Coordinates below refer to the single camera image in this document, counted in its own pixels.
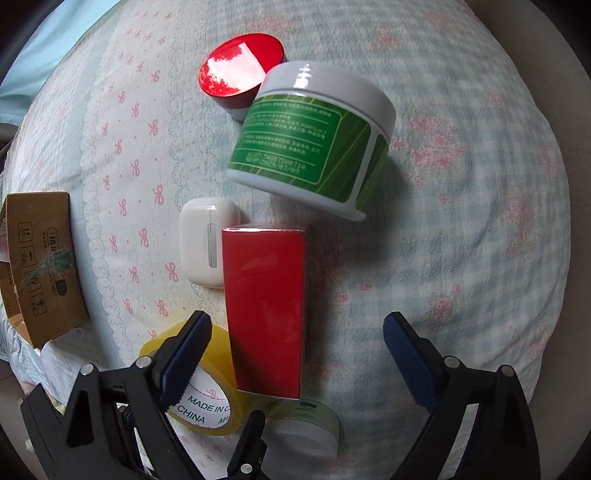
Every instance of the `metal screw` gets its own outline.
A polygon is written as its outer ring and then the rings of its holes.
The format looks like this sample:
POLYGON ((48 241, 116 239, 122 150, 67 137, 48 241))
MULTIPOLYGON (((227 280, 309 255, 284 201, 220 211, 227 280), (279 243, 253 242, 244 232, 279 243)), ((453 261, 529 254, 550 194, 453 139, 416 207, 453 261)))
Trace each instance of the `metal screw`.
POLYGON ((445 357, 443 363, 449 368, 457 368, 460 366, 460 361, 454 356, 445 357))
POLYGON ((135 361, 135 366, 138 368, 146 368, 151 363, 152 363, 152 358, 148 355, 144 355, 144 356, 139 357, 135 361))
POLYGON ((503 372, 503 375, 506 377, 512 377, 515 375, 515 370, 513 370, 513 367, 510 367, 509 365, 503 365, 501 367, 501 372, 503 372))
POLYGON ((90 375, 95 369, 95 366, 93 364, 86 364, 86 365, 82 365, 82 368, 80 368, 80 373, 84 376, 86 375, 90 375))

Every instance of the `yellow tape roll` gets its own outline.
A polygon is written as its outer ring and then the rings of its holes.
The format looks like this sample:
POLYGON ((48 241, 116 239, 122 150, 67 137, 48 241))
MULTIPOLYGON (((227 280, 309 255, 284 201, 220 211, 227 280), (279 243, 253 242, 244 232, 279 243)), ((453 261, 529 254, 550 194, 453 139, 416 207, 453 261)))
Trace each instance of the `yellow tape roll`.
MULTIPOLYGON (((178 334, 185 322, 179 322, 140 350, 140 355, 152 355, 164 341, 178 334)), ((209 342, 199 366, 189 381, 181 401, 170 407, 168 414, 188 428, 208 435, 227 435, 240 428, 249 414, 253 395, 236 389, 230 337, 228 332, 213 325, 209 342)))

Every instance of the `green labeled jar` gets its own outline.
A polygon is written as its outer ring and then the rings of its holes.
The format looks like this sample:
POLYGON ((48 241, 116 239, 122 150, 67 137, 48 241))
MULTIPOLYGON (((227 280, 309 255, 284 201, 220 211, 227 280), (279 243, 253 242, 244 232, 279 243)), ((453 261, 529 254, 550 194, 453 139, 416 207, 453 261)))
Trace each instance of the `green labeled jar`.
POLYGON ((228 177, 364 220, 395 120, 390 99, 362 76, 312 61, 282 63, 248 111, 228 177))

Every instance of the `red box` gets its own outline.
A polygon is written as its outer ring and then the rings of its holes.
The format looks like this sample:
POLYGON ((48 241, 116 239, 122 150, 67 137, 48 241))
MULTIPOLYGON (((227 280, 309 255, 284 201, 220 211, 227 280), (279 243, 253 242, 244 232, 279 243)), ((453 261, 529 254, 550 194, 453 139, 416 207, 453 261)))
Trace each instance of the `red box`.
POLYGON ((302 230, 222 232, 223 276, 238 390, 300 398, 304 346, 302 230))

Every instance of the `green label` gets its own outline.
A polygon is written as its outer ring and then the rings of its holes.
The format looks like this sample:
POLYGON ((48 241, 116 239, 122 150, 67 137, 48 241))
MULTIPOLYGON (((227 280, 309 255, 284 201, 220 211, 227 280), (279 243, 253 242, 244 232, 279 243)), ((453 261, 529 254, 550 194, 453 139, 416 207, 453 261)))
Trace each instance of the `green label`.
POLYGON ((331 103, 267 95, 250 107, 229 168, 345 202, 370 133, 365 120, 331 103))
POLYGON ((381 135, 378 135, 374 151, 371 154, 367 172, 365 172, 365 178, 361 185, 359 194, 357 195, 357 201, 355 206, 360 212, 367 213, 367 207, 369 205, 369 199, 371 198, 371 192, 375 185, 379 182, 382 173, 382 167, 388 156, 388 142, 381 135))

